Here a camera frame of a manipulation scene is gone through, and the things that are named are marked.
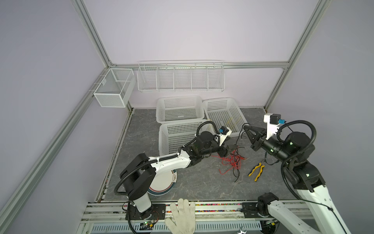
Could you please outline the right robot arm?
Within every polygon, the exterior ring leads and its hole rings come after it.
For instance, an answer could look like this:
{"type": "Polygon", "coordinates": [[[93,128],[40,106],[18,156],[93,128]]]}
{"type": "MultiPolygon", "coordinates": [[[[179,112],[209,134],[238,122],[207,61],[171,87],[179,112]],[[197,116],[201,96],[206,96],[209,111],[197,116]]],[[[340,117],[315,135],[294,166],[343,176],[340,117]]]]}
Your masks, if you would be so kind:
{"type": "Polygon", "coordinates": [[[257,212],[272,216],[293,234],[348,234],[350,231],[330,198],[325,180],[307,159],[313,153],[317,131],[308,121],[291,121],[284,125],[269,123],[267,128],[244,125],[251,148],[264,149],[281,162],[281,176],[297,200],[306,202],[318,230],[311,228],[292,213],[273,193],[258,198],[257,212]]]}

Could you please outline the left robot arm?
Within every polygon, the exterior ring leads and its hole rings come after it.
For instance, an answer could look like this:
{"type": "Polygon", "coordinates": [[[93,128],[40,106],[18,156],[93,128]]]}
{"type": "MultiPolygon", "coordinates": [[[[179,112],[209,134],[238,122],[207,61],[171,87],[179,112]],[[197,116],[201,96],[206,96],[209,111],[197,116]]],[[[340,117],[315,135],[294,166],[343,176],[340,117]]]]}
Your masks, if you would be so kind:
{"type": "Polygon", "coordinates": [[[229,154],[229,147],[225,146],[225,141],[230,135],[231,130],[222,127],[217,134],[207,131],[197,134],[193,140],[170,155],[161,157],[147,157],[144,153],[137,155],[121,172],[120,181],[114,188],[115,195],[126,196],[140,213],[150,211],[153,205],[148,189],[155,178],[166,172],[195,166],[205,156],[213,153],[226,157],[229,154]]]}

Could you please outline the white gloved hand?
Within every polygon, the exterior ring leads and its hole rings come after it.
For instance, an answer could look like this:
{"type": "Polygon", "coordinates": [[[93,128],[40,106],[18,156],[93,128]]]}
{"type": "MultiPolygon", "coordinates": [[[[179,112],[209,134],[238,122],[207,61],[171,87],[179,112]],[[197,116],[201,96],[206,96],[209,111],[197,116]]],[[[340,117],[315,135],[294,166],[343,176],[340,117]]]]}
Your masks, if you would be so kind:
{"type": "Polygon", "coordinates": [[[177,203],[170,204],[170,210],[174,221],[170,218],[165,219],[165,225],[172,234],[194,234],[196,230],[194,201],[179,199],[177,203]]]}

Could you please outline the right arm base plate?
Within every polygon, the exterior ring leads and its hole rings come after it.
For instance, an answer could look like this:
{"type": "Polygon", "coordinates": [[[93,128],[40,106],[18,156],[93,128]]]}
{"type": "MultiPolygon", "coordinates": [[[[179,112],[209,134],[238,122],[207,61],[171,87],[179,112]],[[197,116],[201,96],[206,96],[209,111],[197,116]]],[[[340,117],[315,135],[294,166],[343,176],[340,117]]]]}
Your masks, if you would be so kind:
{"type": "Polygon", "coordinates": [[[274,205],[271,206],[270,202],[265,202],[265,201],[244,202],[242,203],[240,212],[244,214],[245,218],[280,219],[282,217],[282,213],[276,210],[271,211],[271,208],[275,208],[275,207],[274,205]]]}

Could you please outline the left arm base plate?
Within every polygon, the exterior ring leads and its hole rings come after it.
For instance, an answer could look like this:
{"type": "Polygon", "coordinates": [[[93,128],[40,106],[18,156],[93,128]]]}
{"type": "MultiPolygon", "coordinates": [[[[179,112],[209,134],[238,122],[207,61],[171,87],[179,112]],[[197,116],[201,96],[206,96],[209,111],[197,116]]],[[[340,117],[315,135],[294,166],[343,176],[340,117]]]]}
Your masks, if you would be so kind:
{"type": "Polygon", "coordinates": [[[166,216],[166,204],[153,204],[145,212],[139,212],[137,207],[130,204],[127,209],[126,220],[164,220],[166,216]]]}

